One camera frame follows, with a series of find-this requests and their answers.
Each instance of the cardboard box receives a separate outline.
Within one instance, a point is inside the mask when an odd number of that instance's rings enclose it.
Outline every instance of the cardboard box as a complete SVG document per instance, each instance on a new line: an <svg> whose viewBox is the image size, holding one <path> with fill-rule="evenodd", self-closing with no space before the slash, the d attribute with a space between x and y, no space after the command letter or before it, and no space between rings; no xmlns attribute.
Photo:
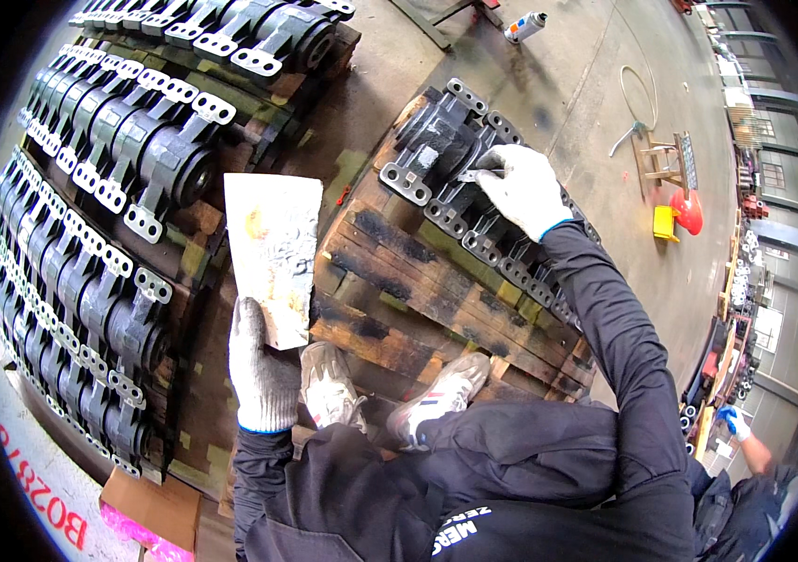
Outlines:
<svg viewBox="0 0 798 562"><path fill-rule="evenodd" d="M161 486L146 478L131 478L115 468L100 494L108 503L168 542L195 553L200 526L199 491L168 476Z"/></svg>

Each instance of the white sneaker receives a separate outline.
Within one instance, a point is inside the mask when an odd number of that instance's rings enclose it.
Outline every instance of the white sneaker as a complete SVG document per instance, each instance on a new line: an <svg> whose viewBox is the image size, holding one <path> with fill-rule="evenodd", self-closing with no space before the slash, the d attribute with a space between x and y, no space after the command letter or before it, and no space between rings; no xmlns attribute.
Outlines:
<svg viewBox="0 0 798 562"><path fill-rule="evenodd" d="M368 424L359 406L368 398L359 398L352 386L342 352L332 343L315 342L305 348L300 361L299 395L318 429L325 429L331 423L344 423L367 434Z"/></svg>
<svg viewBox="0 0 798 562"><path fill-rule="evenodd" d="M467 403L486 382L490 360L483 354L463 355L443 367L422 395L402 404L386 418L386 429L406 449L429 451L426 444L418 442L418 425L425 420L435 420L449 412L467 410Z"/></svg>

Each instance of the work glove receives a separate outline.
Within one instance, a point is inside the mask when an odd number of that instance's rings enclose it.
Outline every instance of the work glove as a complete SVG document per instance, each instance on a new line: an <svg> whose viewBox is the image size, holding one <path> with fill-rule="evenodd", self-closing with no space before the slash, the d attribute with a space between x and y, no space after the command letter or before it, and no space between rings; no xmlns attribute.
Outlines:
<svg viewBox="0 0 798 562"><path fill-rule="evenodd" d="M498 145L482 155L474 180L502 215L539 243L552 227L573 219L562 203L555 170L549 160L532 148ZM505 177L491 170L502 169Z"/></svg>
<svg viewBox="0 0 798 562"><path fill-rule="evenodd" d="M717 419L727 422L727 428L730 429L730 433L736 436L736 441L739 443L749 439L749 435L752 435L752 430L749 429L748 423L742 419L742 410L738 407L730 405L722 407L717 411Z"/></svg>
<svg viewBox="0 0 798 562"><path fill-rule="evenodd" d="M240 426L256 433L293 427L302 375L283 354L275 357L278 352L265 348L265 317L254 299L236 299L228 348Z"/></svg>

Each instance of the spray paint can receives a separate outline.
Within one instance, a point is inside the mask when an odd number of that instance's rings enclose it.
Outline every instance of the spray paint can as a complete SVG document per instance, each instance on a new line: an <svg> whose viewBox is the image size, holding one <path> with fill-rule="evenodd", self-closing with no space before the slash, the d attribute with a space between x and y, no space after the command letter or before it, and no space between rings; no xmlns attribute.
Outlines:
<svg viewBox="0 0 798 562"><path fill-rule="evenodd" d="M548 17L548 15L542 12L526 13L505 30L505 39L517 45L522 40L527 39L540 29L546 27L546 19Z"/></svg>

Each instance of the pink plastic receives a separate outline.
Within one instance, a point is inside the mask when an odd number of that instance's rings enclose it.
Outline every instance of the pink plastic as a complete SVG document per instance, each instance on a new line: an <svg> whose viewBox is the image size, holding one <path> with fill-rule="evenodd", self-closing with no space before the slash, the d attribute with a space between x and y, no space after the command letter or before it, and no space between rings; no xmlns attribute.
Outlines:
<svg viewBox="0 0 798 562"><path fill-rule="evenodd" d="M132 521L108 503L100 505L102 521L120 540L136 540L153 555L157 562L193 562L193 555L158 536L143 525Z"/></svg>

